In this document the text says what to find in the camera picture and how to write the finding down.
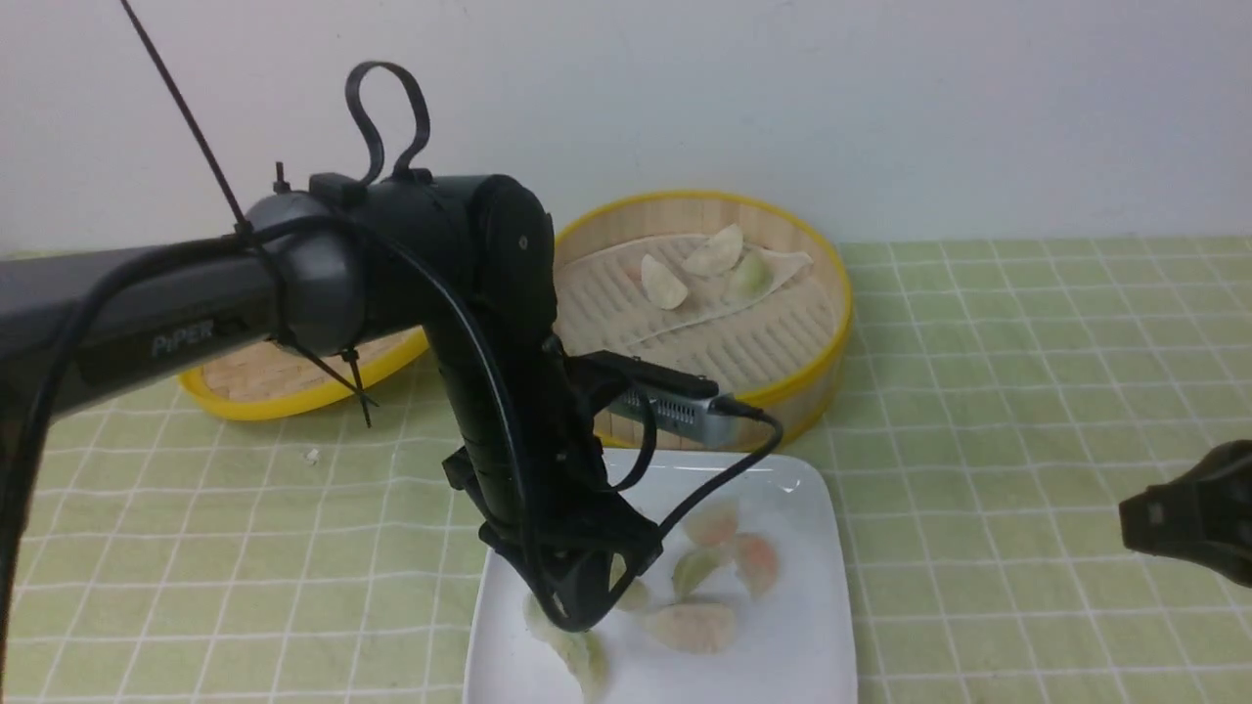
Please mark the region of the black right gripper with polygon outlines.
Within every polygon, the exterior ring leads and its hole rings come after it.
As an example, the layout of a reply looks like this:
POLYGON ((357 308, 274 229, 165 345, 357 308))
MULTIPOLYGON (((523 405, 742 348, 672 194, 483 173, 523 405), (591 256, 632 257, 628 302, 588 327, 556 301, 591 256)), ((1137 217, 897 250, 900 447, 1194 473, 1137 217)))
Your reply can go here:
POLYGON ((1126 549, 1251 588, 1251 441, 1218 445, 1189 472, 1126 499, 1119 519, 1126 549))

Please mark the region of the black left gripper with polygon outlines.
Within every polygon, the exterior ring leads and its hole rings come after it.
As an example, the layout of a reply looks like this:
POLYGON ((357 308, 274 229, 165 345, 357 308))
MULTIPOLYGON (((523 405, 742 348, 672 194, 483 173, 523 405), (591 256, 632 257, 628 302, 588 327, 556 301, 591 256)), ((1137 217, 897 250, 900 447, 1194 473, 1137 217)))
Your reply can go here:
POLYGON ((470 496, 483 516, 478 537, 515 567, 556 628, 587 633, 598 625, 661 556, 660 524, 623 496, 649 472, 654 433, 616 485, 596 435, 523 441, 520 466, 500 431, 462 441, 443 461, 449 485, 470 496))

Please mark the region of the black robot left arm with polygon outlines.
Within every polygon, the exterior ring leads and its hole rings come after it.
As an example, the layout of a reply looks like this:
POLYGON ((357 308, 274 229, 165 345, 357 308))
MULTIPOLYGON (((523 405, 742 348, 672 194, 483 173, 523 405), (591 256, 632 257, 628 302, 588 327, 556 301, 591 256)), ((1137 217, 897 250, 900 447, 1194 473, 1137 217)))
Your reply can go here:
POLYGON ((592 431, 639 375, 566 353, 557 316, 551 217, 506 175, 321 174, 232 236, 4 262, 3 609, 51 423, 258 339, 348 358, 419 327, 464 438, 444 467, 481 539, 556 628, 596 628, 623 594, 613 555, 636 576, 664 534, 608 484, 592 431))

